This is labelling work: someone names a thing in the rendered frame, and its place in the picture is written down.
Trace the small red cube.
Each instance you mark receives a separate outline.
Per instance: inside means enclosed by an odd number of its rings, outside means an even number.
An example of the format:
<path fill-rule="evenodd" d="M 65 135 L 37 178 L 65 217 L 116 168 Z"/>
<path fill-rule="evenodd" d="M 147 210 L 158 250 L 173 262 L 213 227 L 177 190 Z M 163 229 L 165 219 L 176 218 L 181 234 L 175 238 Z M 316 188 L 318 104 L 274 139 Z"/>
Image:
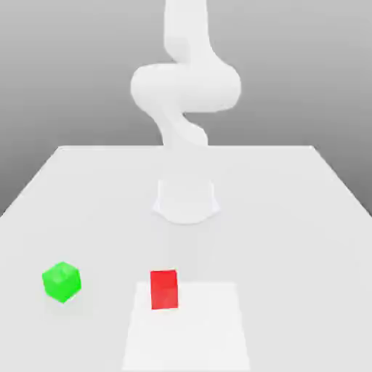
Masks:
<path fill-rule="evenodd" d="M 176 309 L 179 305 L 176 270 L 150 272 L 150 297 L 152 310 Z"/>

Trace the small green cube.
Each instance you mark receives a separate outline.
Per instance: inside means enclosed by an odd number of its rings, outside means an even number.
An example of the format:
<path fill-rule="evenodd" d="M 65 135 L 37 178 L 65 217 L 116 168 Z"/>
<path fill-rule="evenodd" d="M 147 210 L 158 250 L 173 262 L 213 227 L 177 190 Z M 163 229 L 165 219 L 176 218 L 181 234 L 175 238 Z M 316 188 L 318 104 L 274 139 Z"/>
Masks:
<path fill-rule="evenodd" d="M 75 296 L 81 290 L 78 268 L 67 262 L 59 262 L 41 275 L 46 294 L 60 303 Z"/>

